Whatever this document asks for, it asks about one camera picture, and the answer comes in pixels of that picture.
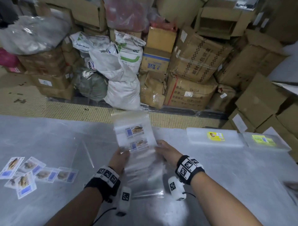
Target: pink plastic bag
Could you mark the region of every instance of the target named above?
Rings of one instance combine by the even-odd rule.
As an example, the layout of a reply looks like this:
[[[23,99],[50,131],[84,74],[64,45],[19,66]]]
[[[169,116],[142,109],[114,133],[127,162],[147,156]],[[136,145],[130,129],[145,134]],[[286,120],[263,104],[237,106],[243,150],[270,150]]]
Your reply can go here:
[[[141,32],[149,27],[147,19],[151,1],[104,0],[108,27]]]
[[[19,59],[16,55],[8,53],[5,49],[0,48],[0,65],[5,67],[16,67]]]

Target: wristband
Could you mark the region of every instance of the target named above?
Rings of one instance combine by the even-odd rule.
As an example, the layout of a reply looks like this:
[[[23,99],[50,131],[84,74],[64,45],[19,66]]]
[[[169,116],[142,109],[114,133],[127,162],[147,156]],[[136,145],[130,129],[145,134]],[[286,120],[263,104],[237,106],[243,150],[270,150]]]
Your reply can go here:
[[[199,172],[205,172],[204,167],[193,157],[184,155],[177,162],[175,173],[184,184],[190,185],[194,175]]]
[[[97,188],[101,193],[103,200],[109,201],[110,195],[116,196],[120,186],[119,175],[111,168],[102,166],[85,188]]]

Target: wire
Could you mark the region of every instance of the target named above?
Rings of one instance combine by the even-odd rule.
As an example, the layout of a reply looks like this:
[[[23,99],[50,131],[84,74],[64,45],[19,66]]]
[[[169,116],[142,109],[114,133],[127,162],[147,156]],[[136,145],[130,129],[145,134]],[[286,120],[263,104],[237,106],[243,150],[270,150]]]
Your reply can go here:
[[[196,196],[195,196],[194,194],[191,194],[191,193],[189,193],[189,192],[183,192],[182,194],[190,194],[190,195],[192,195],[193,197],[196,198]]]
[[[106,212],[108,212],[108,211],[110,211],[110,210],[115,210],[115,209],[117,209],[116,207],[113,207],[113,208],[111,208],[111,209],[108,209],[108,210],[106,210],[106,211],[104,211],[103,213],[102,213],[102,215],[100,215],[99,216],[99,218],[97,218],[95,221],[94,221],[94,223],[91,225],[91,226],[93,226],[93,225],[95,225],[95,223],[106,213]]]

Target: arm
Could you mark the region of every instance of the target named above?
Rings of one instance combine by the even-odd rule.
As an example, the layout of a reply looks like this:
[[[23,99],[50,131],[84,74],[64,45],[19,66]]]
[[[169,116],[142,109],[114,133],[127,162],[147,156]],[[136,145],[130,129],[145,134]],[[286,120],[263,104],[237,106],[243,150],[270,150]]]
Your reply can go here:
[[[121,154],[121,149],[114,153],[109,167],[121,175],[125,164],[129,159],[129,151]],[[92,225],[99,208],[103,202],[103,197],[97,188],[85,188],[66,206],[58,211],[45,225],[46,226],[81,226]]]
[[[183,155],[163,140],[157,143],[160,147],[155,148],[156,152],[176,168]],[[262,225],[238,199],[204,172],[197,173],[190,184],[212,226]]]

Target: person's left hand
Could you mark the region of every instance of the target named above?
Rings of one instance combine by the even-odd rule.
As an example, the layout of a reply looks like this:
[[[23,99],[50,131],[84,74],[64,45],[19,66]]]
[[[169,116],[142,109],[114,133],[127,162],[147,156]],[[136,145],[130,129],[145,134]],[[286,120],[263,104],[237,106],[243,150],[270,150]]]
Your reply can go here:
[[[124,151],[121,148],[118,148],[117,151],[112,156],[108,167],[111,167],[118,175],[122,174],[122,171],[129,160],[130,152]]]

